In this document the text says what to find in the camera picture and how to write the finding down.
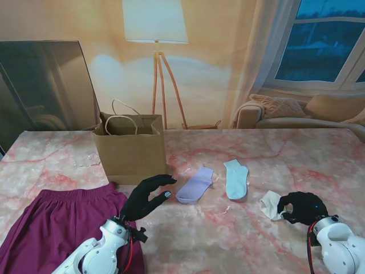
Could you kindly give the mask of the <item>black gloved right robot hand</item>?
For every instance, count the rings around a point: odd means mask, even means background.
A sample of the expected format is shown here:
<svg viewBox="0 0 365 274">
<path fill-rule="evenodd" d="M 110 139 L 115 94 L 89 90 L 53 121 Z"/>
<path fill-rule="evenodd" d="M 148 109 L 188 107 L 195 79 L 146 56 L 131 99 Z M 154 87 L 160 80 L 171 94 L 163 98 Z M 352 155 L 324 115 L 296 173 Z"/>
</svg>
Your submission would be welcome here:
<svg viewBox="0 0 365 274">
<path fill-rule="evenodd" d="M 291 204 L 291 213 L 283 212 L 285 206 Z M 312 225 L 319 217 L 328 217 L 328 211 L 323 201 L 311 192 L 291 192 L 279 199 L 277 213 L 291 224 L 301 223 Z"/>
</svg>

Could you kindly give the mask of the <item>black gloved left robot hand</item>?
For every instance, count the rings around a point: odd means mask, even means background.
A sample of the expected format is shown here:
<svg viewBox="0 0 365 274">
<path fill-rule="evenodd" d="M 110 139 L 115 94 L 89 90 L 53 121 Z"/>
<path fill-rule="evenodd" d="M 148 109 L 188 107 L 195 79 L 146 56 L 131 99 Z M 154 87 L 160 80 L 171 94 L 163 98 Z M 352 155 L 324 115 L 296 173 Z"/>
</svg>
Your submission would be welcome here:
<svg viewBox="0 0 365 274">
<path fill-rule="evenodd" d="M 170 191 L 164 191 L 158 196 L 149 200 L 150 194 L 160 186 L 172 185 L 177 182 L 172 175 L 161 174 L 141 181 L 131 192 L 127 202 L 120 211 L 122 221 L 137 221 L 154 211 L 171 196 Z"/>
</svg>

